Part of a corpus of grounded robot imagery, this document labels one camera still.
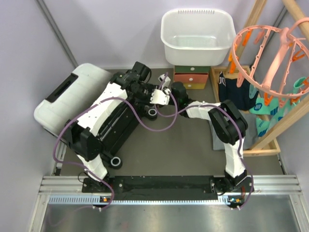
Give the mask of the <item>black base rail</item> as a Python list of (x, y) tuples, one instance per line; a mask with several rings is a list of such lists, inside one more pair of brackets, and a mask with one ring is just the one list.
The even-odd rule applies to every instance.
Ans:
[(233, 186), (223, 176), (112, 176), (106, 182), (114, 190), (119, 201), (186, 201), (216, 200), (218, 194), (249, 193), (252, 180), (246, 177)]

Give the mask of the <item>wooden drying rack frame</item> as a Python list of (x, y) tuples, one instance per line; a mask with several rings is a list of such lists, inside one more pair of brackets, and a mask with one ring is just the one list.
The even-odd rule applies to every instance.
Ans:
[[(285, 130), (291, 127), (295, 122), (301, 119), (305, 114), (309, 112), (309, 83), (306, 82), (306, 88), (300, 91), (297, 94), (283, 94), (283, 89), (286, 85), (286, 79), (289, 74), (289, 68), (293, 61), (297, 60), (297, 57), (294, 56), (295, 47), (299, 46), (300, 50), (304, 52), (305, 56), (309, 55), (309, 50), (302, 44), (302, 39), (297, 38), (292, 35), (292, 31), (295, 28), (300, 28), (302, 34), (304, 35), (304, 39), (309, 38), (309, 19), (305, 16), (300, 6), (294, 0), (285, 0), (283, 4), (290, 15), (295, 20), (293, 26), (289, 29), (279, 29), (273, 26), (266, 25), (256, 25), (262, 9), (264, 8), (265, 1), (256, 1), (253, 9), (249, 15), (249, 18), (246, 22), (246, 27), (241, 30), (235, 37), (230, 54), (232, 59), (229, 62), (228, 67), (218, 66), (212, 67), (210, 70), (210, 78), (212, 82), (212, 88), (214, 91), (215, 99), (219, 100), (219, 89), (217, 83), (219, 81), (219, 72), (226, 71), (227, 76), (230, 76), (232, 79), (237, 80), (237, 85), (240, 86), (243, 80), (247, 80), (259, 90), (265, 93), (264, 99), (267, 103), (269, 103), (274, 97), (279, 99), (279, 106), (283, 107), (287, 102), (295, 102), (296, 100), (300, 100), (301, 102), (291, 110), (287, 114), (287, 116), (280, 121), (277, 125), (270, 129), (265, 135), (262, 136), (249, 150), (244, 152), (245, 156), (270, 156), (276, 155), (280, 152), (278, 142), (276, 138), (282, 134)], [(250, 37), (251, 31), (253, 29), (260, 29), (261, 31), (257, 35), (256, 39), (262, 39), (263, 42), (260, 45), (260, 49), (257, 53), (255, 61), (252, 67), (249, 66), (241, 66), (239, 63), (239, 58), (245, 48), (245, 41), (247, 41)], [(281, 45), (279, 51), (274, 58), (273, 63), (271, 64), (262, 84), (254, 81), (253, 76), (256, 71), (258, 62), (262, 56), (263, 50), (266, 47), (266, 42), (269, 38), (271, 32), (281, 34)], [(286, 66), (286, 70), (284, 76), (281, 81), (280, 90), (274, 91), (271, 90), (271, 83), (275, 73), (277, 72), (280, 64), (282, 63), (286, 53), (290, 51), (290, 56), (288, 59), (288, 63)]]

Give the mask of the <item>aluminium frame rail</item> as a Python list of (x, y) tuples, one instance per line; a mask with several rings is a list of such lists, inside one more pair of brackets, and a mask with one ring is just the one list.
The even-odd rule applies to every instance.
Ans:
[(165, 167), (146, 171), (134, 162), (156, 158), (134, 151), (129, 167), (112, 172), (99, 192), (84, 182), (73, 152), (60, 143), (60, 163), (42, 178), (30, 232), (306, 232), (307, 207), (298, 178), (287, 174), (279, 154), (244, 153), (253, 182), (244, 190), (220, 192), (224, 153), (195, 153), (187, 169)]

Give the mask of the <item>pink round clip hanger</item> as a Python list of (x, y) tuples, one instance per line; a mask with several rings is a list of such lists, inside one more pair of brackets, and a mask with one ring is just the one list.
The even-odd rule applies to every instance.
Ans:
[[(277, 98), (280, 106), (286, 101), (295, 102), (309, 92), (309, 81), (306, 78), (300, 89), (292, 91), (287, 87), (290, 69), (294, 62), (309, 57), (309, 49), (305, 46), (305, 37), (295, 36), (294, 31), (309, 21), (308, 17), (297, 20), (291, 27), (277, 28), (269, 25), (253, 25), (242, 29), (234, 38), (230, 61), (232, 70), (238, 71), (237, 86), (248, 81), (263, 93), (264, 104)], [(237, 49), (253, 42), (257, 46), (251, 70), (244, 70), (240, 64)]]

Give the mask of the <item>black and white suitcase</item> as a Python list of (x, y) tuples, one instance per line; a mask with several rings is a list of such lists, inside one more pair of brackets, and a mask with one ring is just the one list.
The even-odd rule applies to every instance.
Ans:
[(113, 75), (90, 63), (78, 66), (36, 107), (35, 120), (65, 142), (63, 135), (68, 125), (96, 107), (94, 102)]

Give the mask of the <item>dark navy garment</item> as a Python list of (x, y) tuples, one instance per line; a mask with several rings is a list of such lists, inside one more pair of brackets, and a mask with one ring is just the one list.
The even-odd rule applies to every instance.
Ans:
[(233, 104), (243, 111), (248, 111), (256, 104), (258, 90), (247, 80), (237, 87), (237, 79), (229, 79), (223, 72), (219, 73), (218, 95), (220, 102), (231, 100)]

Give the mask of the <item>small colourful drawer cabinet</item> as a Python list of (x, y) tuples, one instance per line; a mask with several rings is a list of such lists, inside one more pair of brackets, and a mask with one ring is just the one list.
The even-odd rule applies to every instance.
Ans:
[(182, 82), (186, 89), (204, 89), (210, 66), (174, 66), (174, 82)]

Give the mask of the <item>white plastic basin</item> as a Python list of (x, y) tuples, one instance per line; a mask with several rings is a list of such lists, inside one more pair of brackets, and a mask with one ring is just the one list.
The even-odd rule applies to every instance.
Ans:
[(236, 36), (232, 16), (213, 8), (178, 8), (161, 19), (165, 57), (174, 66), (217, 66)]

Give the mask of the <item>grey button shirt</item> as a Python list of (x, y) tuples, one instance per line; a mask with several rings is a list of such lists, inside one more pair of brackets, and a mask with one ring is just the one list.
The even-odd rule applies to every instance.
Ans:
[[(256, 128), (256, 118), (257, 116), (251, 113), (245, 113), (241, 111), (242, 116), (248, 123), (248, 129), (246, 130), (246, 135), (244, 138), (243, 149), (249, 150), (252, 145), (255, 144), (258, 140), (257, 128)], [(218, 138), (215, 133), (214, 127), (212, 123), (209, 121), (211, 134), (212, 134), (212, 144), (213, 150), (224, 150), (223, 142)]]

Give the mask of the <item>teal patterned sock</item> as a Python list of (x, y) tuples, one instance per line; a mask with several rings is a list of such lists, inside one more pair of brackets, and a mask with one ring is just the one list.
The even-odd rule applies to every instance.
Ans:
[(300, 99), (287, 99), (283, 104), (278, 98), (274, 98), (268, 105), (265, 105), (264, 98), (256, 98), (255, 106), (249, 110), (255, 115), (271, 115), (270, 121), (256, 118), (256, 128), (258, 137), (263, 137), (268, 130), (274, 127), (285, 115), (300, 103)]

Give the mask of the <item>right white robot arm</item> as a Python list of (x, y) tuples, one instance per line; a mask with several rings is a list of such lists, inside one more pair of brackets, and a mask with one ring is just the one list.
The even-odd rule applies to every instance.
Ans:
[(164, 88), (170, 95), (169, 104), (177, 108), (175, 114), (186, 118), (198, 118), (209, 121), (215, 134), (224, 145), (225, 171), (224, 186), (218, 186), (220, 192), (237, 191), (247, 178), (243, 158), (243, 144), (248, 123), (230, 100), (219, 103), (195, 101), (189, 98), (181, 82), (172, 84), (171, 89)]

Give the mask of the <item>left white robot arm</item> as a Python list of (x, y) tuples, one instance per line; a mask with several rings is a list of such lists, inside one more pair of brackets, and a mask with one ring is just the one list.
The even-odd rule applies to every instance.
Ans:
[(96, 107), (78, 117), (64, 132), (65, 142), (82, 161), (98, 191), (106, 191), (110, 184), (105, 164), (113, 169), (122, 167), (116, 153), (137, 127), (137, 117), (157, 119), (150, 104), (157, 88), (149, 84), (151, 76), (151, 69), (138, 61), (132, 69), (115, 73), (94, 102)]

